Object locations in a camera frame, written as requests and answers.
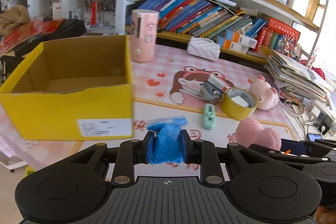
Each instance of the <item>plush doll figurine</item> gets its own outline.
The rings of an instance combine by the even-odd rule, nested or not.
[[[236,129],[236,142],[249,147],[259,144],[274,150],[280,150],[281,138],[272,128],[262,128],[260,122],[253,118],[240,121]]]
[[[258,76],[250,85],[249,93],[251,93],[259,102],[258,108],[269,110],[278,103],[279,97],[277,90],[265,82],[263,76]]]

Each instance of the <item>pink heart plush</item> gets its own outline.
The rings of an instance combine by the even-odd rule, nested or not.
[[[240,121],[236,129],[237,143],[249,147],[259,144],[273,150],[280,150],[281,138],[272,128],[262,128],[260,122],[253,118]]]

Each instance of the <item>blue plastic bag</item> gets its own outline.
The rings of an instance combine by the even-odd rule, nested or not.
[[[181,163],[180,130],[187,125],[185,117],[160,118],[147,121],[147,129],[155,132],[151,164]]]

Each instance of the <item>cream quilted bag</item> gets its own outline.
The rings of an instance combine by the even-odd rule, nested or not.
[[[192,37],[188,43],[187,52],[216,61],[221,53],[221,46],[210,39]]]

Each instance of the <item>pink cylinder container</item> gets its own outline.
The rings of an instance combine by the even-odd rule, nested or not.
[[[149,62],[154,59],[159,13],[153,10],[132,11],[130,34],[131,59]]]

